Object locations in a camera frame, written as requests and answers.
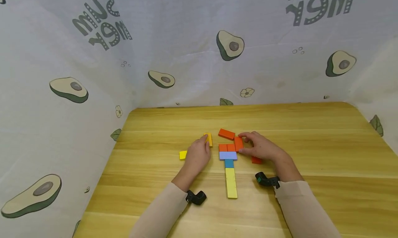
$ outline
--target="red block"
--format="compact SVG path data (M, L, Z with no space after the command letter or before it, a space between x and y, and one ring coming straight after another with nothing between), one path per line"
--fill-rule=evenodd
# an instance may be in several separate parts
M227 130L224 130L224 129L221 128L219 133L218 133L218 136L233 141L234 137L235 137L235 133L227 131Z
M243 148L243 140L242 138L235 136L234 141L235 141L235 151L239 152L239 149Z
M262 164L262 159L252 156L252 164Z
M228 147L226 144L218 144L218 151L219 152L228 152Z
M234 144L226 144L228 152L235 152L235 145Z

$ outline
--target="yellow rectangular block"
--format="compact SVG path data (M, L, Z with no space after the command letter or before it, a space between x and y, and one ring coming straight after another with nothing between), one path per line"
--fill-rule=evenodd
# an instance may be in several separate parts
M225 168L225 180L228 198L238 198L234 168Z
M186 156L187 156L187 151L181 151L180 152L180 160L185 160Z
M213 147L213 139L211 138L211 133L204 133L203 135L207 134L206 142L209 142L209 147Z

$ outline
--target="wooden table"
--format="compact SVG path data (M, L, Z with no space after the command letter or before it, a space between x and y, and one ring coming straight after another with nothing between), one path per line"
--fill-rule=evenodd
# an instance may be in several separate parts
M398 157L346 103L136 109L129 114L75 238L127 237L150 202L176 175L186 150L204 132L212 159L191 187L207 194L189 206L169 237L291 237L273 189L254 174L272 165L235 162L238 199L227 199L220 128L256 130L294 159L343 237L398 236Z

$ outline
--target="hand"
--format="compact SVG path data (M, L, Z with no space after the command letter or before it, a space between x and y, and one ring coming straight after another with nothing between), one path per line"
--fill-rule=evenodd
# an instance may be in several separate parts
M172 180L172 183L184 192L188 191L196 176L210 161L210 147L209 142L206 142L206 138L207 134L191 144L183 167Z
M275 162L275 160L277 160L279 157L285 157L286 155L288 156L288 154L283 151L282 148L256 131L251 133L240 133L238 136L244 137L245 142L253 142L253 147L240 149L239 153L241 154L251 155L260 159L271 160L273 162Z
M206 142L207 134L194 141L188 148L184 168L198 175L210 161L209 142Z

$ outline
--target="wooden block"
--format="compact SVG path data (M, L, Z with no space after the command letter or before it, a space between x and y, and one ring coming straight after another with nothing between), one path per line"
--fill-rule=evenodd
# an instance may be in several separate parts
M180 160L185 160L186 156L187 156L187 151L181 151L180 152Z
M226 192L228 198L238 198L236 191L235 169L225 168Z
M218 145L218 151L219 152L228 152L226 144L219 144Z
M236 152L220 152L220 160L238 160Z
M228 149L228 152L236 152L234 144L226 144L226 148Z
M242 138L235 136L234 142L235 142L235 151L239 152L239 149L243 148L243 140Z
M263 160L252 156L252 164L262 164Z
M204 133L203 135L207 134L206 142L209 142L209 147L213 147L213 139L211 138L211 133Z
M230 159L224 160L224 165L225 165L225 168L233 168L234 167L234 161L230 160Z
M235 137L235 133L227 131L227 130L224 130L224 129L221 128L219 133L218 133L218 136L233 141L234 137Z

